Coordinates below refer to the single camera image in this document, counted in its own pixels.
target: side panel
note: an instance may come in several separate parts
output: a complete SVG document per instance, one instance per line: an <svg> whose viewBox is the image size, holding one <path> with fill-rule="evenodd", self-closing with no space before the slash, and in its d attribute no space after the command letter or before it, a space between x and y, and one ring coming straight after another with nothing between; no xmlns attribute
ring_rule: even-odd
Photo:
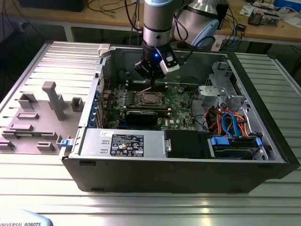
<svg viewBox="0 0 301 226"><path fill-rule="evenodd" d="M64 159L82 191L248 193L287 167L283 163L220 163Z"/></svg>
<svg viewBox="0 0 301 226"><path fill-rule="evenodd" d="M294 171L295 169L297 169L298 167L300 167L300 164L295 155L293 154L286 139L283 137L279 127L272 118L265 103L258 94L256 88L254 87L254 84L247 75L237 55L234 53L230 53L229 58L233 65L234 74L236 75L238 81L241 82L241 85L243 86L242 88L245 89L244 91L248 95L247 98L250 100L251 107L253 109L256 109L258 115L262 120L263 125L268 131L269 136L274 142L277 150L280 152L281 157L288 163L287 168L278 175L278 178L282 178Z"/></svg>

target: power supply label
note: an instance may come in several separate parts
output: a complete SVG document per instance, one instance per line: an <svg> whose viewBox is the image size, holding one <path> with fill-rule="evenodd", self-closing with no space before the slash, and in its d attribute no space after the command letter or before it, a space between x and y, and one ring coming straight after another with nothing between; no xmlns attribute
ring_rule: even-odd
<svg viewBox="0 0 301 226"><path fill-rule="evenodd" d="M111 144L111 156L143 157L143 135L114 134Z"/></svg>

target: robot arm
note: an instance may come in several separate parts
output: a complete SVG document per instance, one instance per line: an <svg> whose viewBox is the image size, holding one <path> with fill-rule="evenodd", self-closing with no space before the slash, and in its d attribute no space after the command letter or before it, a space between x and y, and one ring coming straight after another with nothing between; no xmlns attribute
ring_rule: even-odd
<svg viewBox="0 0 301 226"><path fill-rule="evenodd" d="M135 64L136 71L144 78L156 79L180 68L169 44L170 37L198 47L212 40L199 42L205 36L212 36L218 26L216 5L218 0L145 0L143 26L143 56ZM187 29L188 34L176 26L177 20Z"/></svg>

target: gray plastic bracket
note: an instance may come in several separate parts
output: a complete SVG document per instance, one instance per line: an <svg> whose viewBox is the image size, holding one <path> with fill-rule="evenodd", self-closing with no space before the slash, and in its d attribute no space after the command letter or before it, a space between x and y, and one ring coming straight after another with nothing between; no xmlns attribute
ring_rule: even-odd
<svg viewBox="0 0 301 226"><path fill-rule="evenodd" d="M66 117L63 108L61 106L61 101L57 97L55 91L56 84L54 81L46 81L42 86L42 90L45 91L49 97L50 103L53 110L55 111L56 117L59 121L63 121Z"/></svg>

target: screw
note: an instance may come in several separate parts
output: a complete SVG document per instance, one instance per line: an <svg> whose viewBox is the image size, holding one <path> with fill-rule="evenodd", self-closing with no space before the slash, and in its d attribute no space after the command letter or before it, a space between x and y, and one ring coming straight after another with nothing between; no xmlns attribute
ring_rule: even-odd
<svg viewBox="0 0 301 226"><path fill-rule="evenodd" d="M165 151L166 152L171 152L170 147L169 146L165 146Z"/></svg>

